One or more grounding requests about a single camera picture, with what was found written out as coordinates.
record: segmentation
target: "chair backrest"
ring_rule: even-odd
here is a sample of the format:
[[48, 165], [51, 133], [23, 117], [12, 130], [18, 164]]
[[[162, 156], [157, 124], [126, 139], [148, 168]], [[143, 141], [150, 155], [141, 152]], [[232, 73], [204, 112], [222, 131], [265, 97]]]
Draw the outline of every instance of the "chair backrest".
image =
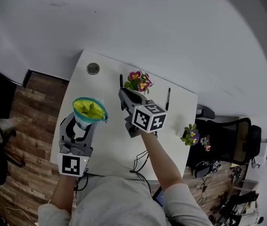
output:
[[249, 118], [227, 123], [196, 119], [196, 124], [200, 138], [210, 135], [211, 149], [209, 152], [203, 150], [203, 161], [218, 160], [243, 165], [259, 154], [261, 128], [252, 126]]

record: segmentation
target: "wooden floor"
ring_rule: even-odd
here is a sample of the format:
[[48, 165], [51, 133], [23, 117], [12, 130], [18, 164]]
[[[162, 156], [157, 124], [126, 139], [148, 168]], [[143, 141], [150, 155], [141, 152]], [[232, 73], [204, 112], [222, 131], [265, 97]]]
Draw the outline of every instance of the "wooden floor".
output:
[[[32, 73], [27, 87], [18, 87], [10, 113], [10, 119], [0, 120], [4, 131], [16, 130], [6, 146], [6, 153], [12, 158], [26, 162], [24, 168], [8, 163], [10, 176], [0, 186], [0, 203], [5, 207], [23, 210], [33, 222], [38, 220], [37, 209], [47, 203], [59, 178], [58, 168], [49, 162], [51, 145], [63, 96], [68, 82]], [[211, 215], [211, 207], [219, 204], [218, 195], [231, 186], [228, 179], [229, 164], [221, 169], [209, 182], [203, 197], [207, 197], [203, 210]], [[184, 180], [196, 201], [201, 197], [199, 189], [202, 179], [195, 179], [187, 168]], [[10, 226], [33, 225], [19, 210], [11, 210], [0, 205], [0, 215]]]

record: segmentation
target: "desk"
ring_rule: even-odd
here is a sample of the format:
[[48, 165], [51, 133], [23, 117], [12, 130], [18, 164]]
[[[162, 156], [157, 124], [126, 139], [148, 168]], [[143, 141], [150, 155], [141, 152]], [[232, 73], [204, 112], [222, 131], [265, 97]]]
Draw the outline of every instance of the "desk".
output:
[[[98, 74], [90, 75], [87, 73], [86, 67], [89, 63], [97, 63], [100, 66]], [[100, 98], [104, 101], [104, 106], [109, 114], [109, 121], [108, 123], [100, 122], [96, 127], [92, 142], [94, 151], [87, 166], [89, 173], [128, 179], [136, 178], [136, 175], [130, 173], [129, 170], [133, 168], [136, 155], [146, 149], [141, 137], [130, 138], [125, 129], [124, 119], [128, 113], [126, 110], [121, 111], [118, 92], [120, 89], [119, 75], [123, 74], [125, 82], [128, 74], [137, 70], [135, 67], [120, 61], [83, 51], [59, 112], [51, 150], [50, 161], [52, 163], [57, 164], [59, 127], [63, 119], [73, 111], [72, 102], [79, 97]], [[150, 79], [154, 85], [150, 88], [149, 95], [146, 94], [145, 96], [163, 107], [167, 101], [168, 89], [171, 88], [166, 123], [164, 128], [157, 133], [157, 136], [162, 147], [183, 175], [190, 147], [186, 146], [176, 136], [176, 133], [180, 125], [194, 123], [197, 95], [153, 74], [150, 74]], [[137, 168], [143, 163], [143, 159], [139, 160]], [[157, 180], [150, 160], [147, 161], [140, 173], [147, 180]]]

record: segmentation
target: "white box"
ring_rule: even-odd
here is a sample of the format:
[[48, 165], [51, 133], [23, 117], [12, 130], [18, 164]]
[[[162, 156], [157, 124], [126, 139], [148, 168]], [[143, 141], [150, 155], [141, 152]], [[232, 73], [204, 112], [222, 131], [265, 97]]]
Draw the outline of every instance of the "white box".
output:
[[150, 133], [164, 127], [167, 111], [158, 104], [138, 105], [134, 108], [132, 124]]

